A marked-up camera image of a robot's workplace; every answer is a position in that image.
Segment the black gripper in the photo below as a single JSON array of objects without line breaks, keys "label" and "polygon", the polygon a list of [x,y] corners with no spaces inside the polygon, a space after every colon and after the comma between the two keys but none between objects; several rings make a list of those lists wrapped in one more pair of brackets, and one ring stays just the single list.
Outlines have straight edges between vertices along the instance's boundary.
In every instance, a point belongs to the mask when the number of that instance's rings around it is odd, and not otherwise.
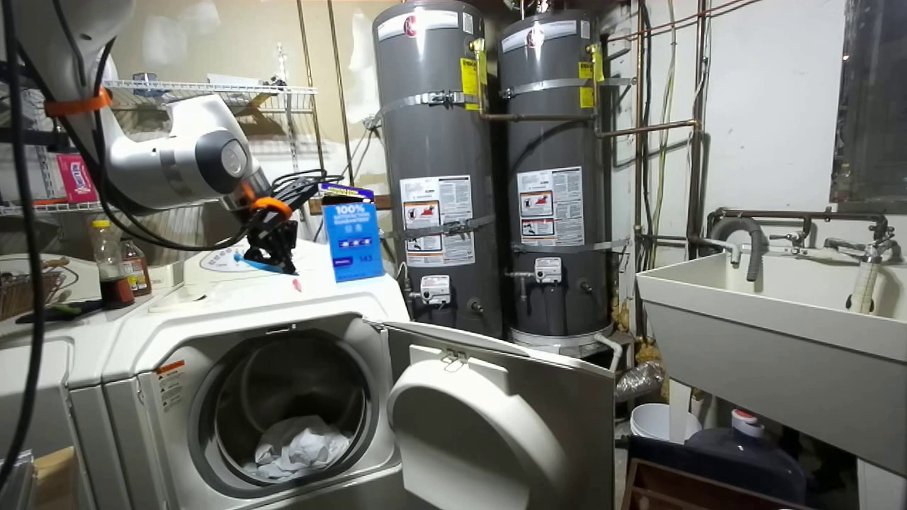
[{"label": "black gripper", "polygon": [[292,260],[299,237],[296,213],[317,192],[322,181],[322,169],[296,169],[276,181],[265,181],[265,175],[245,181],[242,203],[248,213],[248,253]]}]

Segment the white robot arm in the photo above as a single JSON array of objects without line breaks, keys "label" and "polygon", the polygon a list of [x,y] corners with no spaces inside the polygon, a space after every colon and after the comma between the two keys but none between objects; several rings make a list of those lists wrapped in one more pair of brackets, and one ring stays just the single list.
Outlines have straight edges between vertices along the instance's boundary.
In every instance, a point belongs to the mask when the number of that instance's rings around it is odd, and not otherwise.
[{"label": "white robot arm", "polygon": [[[159,132],[129,128],[106,71],[133,12],[136,0],[4,0],[5,45],[35,77],[47,114],[81,149],[100,200],[130,217],[136,237],[181,253],[245,237],[248,260],[296,274],[296,213],[317,192],[323,173],[268,179],[221,93],[171,103]],[[236,216],[231,237],[178,243],[142,224],[147,213],[207,200],[221,200]]]}]

